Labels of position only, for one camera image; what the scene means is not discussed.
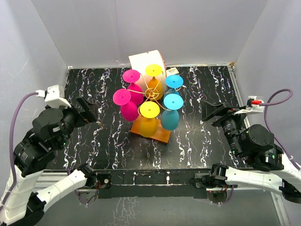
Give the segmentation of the blue wine glass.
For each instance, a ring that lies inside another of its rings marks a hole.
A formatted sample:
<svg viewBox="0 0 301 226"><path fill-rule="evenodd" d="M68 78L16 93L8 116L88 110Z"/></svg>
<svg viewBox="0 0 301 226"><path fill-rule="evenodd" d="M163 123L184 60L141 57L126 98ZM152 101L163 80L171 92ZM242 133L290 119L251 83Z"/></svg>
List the blue wine glass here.
<svg viewBox="0 0 301 226"><path fill-rule="evenodd" d="M179 95L178 89L183 85L183 78L179 75L170 75L166 78L165 83L169 87L169 90L166 91L164 96L169 94Z"/></svg>
<svg viewBox="0 0 301 226"><path fill-rule="evenodd" d="M163 100L165 110L161 116L161 126L169 131L178 127L180 116L178 110L183 107L183 99L178 94L169 94Z"/></svg>

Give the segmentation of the pink wine glass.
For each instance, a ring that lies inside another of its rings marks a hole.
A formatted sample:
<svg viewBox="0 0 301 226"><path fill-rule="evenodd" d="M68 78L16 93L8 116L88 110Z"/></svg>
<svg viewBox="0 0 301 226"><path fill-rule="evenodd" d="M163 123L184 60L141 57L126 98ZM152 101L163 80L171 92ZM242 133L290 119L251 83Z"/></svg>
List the pink wine glass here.
<svg viewBox="0 0 301 226"><path fill-rule="evenodd" d="M119 89L113 95L113 102L120 106L120 112L126 121L135 121L138 116L137 105L131 101L131 93L127 89Z"/></svg>
<svg viewBox="0 0 301 226"><path fill-rule="evenodd" d="M131 101L134 102L136 105L140 105L143 100L143 91L136 82L140 79L141 74L137 70L127 70L123 73L123 80L130 85L128 86L127 90L131 93Z"/></svg>

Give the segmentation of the orange wine glass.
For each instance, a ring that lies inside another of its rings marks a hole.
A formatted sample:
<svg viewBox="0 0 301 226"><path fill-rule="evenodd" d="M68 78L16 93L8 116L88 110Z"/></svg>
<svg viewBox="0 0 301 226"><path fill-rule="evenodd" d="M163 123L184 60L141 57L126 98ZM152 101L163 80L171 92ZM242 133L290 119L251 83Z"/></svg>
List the orange wine glass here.
<svg viewBox="0 0 301 226"><path fill-rule="evenodd" d="M152 97L153 100L160 100L163 96L163 86L161 80L163 78L162 68L158 64L150 64L146 67L145 72L151 77L147 83L146 96Z"/></svg>
<svg viewBox="0 0 301 226"><path fill-rule="evenodd" d="M156 102L146 101L140 106L142 120L139 131L143 137L151 137L157 132L157 119L160 113L159 105Z"/></svg>

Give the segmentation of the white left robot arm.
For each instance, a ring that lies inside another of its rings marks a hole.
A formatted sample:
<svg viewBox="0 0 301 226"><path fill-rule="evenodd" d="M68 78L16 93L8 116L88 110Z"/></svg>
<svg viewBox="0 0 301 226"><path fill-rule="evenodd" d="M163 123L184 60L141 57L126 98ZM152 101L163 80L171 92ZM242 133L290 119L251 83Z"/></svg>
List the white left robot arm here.
<svg viewBox="0 0 301 226"><path fill-rule="evenodd" d="M77 97L83 111L74 106L47 105L32 122L23 140L15 147L5 193L1 198L0 222L3 226L34 226L57 201L78 188L92 188L97 173L86 163L62 180L34 192L36 181L62 150L75 128L98 119L98 105Z"/></svg>

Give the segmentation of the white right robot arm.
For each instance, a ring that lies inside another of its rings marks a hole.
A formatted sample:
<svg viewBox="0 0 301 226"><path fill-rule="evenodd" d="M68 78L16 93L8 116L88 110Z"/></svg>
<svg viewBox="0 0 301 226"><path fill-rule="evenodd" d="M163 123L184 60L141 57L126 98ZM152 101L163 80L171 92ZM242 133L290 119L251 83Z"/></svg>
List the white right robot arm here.
<svg viewBox="0 0 301 226"><path fill-rule="evenodd" d="M301 168L292 164L284 150L275 144L274 134L260 124L243 128L247 115L263 112L261 100L234 107L227 103L211 104L201 101L202 121L213 117L228 141L231 153L245 158L252 171L243 171L222 164L214 164L210 173L195 174L192 178L199 188L224 188L233 185L248 186L282 195L294 203L301 202Z"/></svg>

